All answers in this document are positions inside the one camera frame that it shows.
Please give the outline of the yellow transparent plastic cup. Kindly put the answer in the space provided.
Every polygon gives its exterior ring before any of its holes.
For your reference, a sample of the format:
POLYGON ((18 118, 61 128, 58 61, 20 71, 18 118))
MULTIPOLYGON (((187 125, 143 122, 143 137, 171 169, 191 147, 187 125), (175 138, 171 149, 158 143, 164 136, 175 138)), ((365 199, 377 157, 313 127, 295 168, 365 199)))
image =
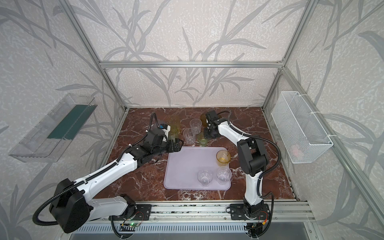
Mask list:
POLYGON ((217 164, 220 167, 227 166, 231 161, 231 155, 227 150, 220 150, 216 154, 217 164))

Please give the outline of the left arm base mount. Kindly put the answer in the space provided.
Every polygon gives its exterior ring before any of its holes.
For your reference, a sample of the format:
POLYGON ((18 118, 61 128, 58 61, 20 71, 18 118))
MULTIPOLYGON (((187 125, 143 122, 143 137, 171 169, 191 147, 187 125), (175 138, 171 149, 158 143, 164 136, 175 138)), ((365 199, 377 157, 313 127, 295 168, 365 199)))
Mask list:
POLYGON ((129 205, 128 208, 121 214, 123 220, 133 221, 148 221, 150 218, 152 205, 138 204, 129 205))

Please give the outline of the amber dimpled cup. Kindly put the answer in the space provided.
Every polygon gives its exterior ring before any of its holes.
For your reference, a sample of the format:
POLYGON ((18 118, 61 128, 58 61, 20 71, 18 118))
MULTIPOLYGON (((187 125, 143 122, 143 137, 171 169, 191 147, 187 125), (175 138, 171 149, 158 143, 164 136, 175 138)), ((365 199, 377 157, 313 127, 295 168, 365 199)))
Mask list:
POLYGON ((202 126, 205 128, 208 126, 208 122, 207 122, 207 117, 206 117, 206 114, 201 114, 201 122, 202 122, 202 126))

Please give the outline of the clear faceted cup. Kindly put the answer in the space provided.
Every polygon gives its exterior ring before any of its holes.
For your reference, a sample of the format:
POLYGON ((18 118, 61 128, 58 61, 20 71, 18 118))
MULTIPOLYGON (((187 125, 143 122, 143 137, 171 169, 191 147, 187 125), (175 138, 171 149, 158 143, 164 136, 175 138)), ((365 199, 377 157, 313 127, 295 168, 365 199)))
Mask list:
POLYGON ((208 186, 212 182, 213 174, 212 174, 211 171, 201 170, 201 171, 198 172, 197 178, 198 178, 199 183, 203 187, 205 187, 205 186, 208 186))
POLYGON ((183 136, 187 145, 194 146, 196 142, 196 134, 192 128, 186 128, 183 131, 183 136))
POLYGON ((195 135, 198 135, 201 132, 202 121, 200 119, 192 119, 190 121, 190 127, 195 135))
POLYGON ((228 166, 222 166, 217 169, 217 181, 221 185, 225 185, 231 181, 232 172, 228 166))

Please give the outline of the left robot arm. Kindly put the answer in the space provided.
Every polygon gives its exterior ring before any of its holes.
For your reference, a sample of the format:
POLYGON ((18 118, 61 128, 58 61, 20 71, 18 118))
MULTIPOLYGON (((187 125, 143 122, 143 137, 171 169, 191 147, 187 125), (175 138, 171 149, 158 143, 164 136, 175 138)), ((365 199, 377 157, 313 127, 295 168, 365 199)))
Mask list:
POLYGON ((165 130, 150 130, 139 141, 128 146, 121 155, 101 169, 75 181, 58 183, 55 195, 47 206, 54 217, 48 225, 59 225, 72 233, 85 223, 109 216, 130 217, 135 202, 127 195, 95 200, 94 197, 122 176, 150 162, 155 156, 177 153, 184 145, 178 138, 169 138, 165 130))

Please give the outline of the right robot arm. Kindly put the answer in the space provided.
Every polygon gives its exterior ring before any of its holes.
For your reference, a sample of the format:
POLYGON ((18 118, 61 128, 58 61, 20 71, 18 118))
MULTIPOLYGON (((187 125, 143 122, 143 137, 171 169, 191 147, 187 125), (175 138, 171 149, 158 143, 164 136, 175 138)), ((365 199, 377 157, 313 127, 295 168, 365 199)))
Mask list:
POLYGON ((265 143, 270 141, 247 134, 226 120, 207 121, 204 134, 209 139, 225 137, 237 146, 240 166, 246 174, 244 212, 250 216, 260 211, 264 204, 261 197, 262 173, 269 162, 265 143))

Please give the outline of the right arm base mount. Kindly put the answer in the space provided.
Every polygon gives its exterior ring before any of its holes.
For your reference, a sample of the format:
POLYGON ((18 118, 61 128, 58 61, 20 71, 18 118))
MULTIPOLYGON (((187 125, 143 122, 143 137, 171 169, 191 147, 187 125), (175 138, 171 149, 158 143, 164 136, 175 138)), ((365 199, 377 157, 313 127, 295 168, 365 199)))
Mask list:
POLYGON ((264 202, 254 206, 245 204, 231 204, 231 220, 266 220, 269 217, 270 208, 264 202))

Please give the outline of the small green plastic cup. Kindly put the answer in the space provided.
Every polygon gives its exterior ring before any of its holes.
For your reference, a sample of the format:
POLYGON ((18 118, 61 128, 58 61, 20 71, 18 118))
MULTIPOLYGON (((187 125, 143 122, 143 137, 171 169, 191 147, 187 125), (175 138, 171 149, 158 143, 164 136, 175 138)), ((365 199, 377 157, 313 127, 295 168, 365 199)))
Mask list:
POLYGON ((208 139, 204 136, 204 133, 199 133, 198 136, 198 143, 201 147, 206 147, 208 144, 208 139))

